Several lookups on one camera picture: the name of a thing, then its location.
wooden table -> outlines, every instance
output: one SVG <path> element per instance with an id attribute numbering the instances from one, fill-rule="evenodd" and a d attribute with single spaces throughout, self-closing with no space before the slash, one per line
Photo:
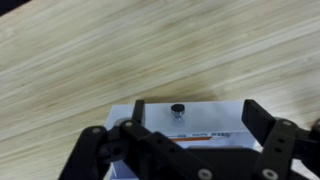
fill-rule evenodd
<path id="1" fill-rule="evenodd" d="M 0 18 L 0 179 L 56 179 L 83 128 L 138 98 L 252 98 L 310 128 L 319 38 L 317 0 L 33 0 Z"/>

wood grain surface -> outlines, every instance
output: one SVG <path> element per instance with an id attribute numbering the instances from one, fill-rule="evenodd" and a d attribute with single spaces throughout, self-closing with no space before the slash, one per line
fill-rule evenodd
<path id="1" fill-rule="evenodd" d="M 252 98 L 308 129 L 319 38 L 318 0 L 33 0 L 0 17 L 0 179 L 56 179 L 82 129 L 138 98 Z"/>

orange stripe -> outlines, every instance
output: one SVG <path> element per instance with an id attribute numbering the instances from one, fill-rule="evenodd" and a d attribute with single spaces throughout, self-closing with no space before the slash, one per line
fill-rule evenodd
<path id="1" fill-rule="evenodd" d="M 210 140 L 212 137 L 191 137 L 191 138 L 174 138 L 171 139 L 173 142 L 180 142 L 180 141 L 205 141 Z"/>

bolt hole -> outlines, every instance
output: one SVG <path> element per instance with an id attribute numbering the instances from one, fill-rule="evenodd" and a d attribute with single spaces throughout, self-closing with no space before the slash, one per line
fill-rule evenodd
<path id="1" fill-rule="evenodd" d="M 170 151 L 171 153 L 175 153 L 175 152 L 176 152 L 176 150 L 173 149 L 173 148 L 170 148 L 169 151 Z"/>
<path id="2" fill-rule="evenodd" d="M 283 144 L 284 140 L 283 139 L 278 139 L 278 142 Z"/>
<path id="3" fill-rule="evenodd" d="M 112 154 L 115 156 L 118 156 L 122 153 L 122 150 L 120 148 L 114 148 L 112 151 Z"/>
<path id="4" fill-rule="evenodd" d="M 275 148 L 274 149 L 277 153 L 281 153 L 282 152 L 282 150 L 280 149 L 280 148 Z"/>
<path id="5" fill-rule="evenodd" d="M 161 139 L 158 139 L 157 142 L 158 142 L 159 144 L 162 144 L 162 143 L 163 143 L 163 141 L 162 141 Z"/>

black knob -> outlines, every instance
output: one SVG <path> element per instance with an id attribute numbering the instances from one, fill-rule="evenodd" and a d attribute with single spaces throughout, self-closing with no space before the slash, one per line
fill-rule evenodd
<path id="1" fill-rule="evenodd" d="M 185 112 L 185 107 L 183 104 L 174 104 L 171 106 L 171 112 L 175 118 L 180 119 Z"/>

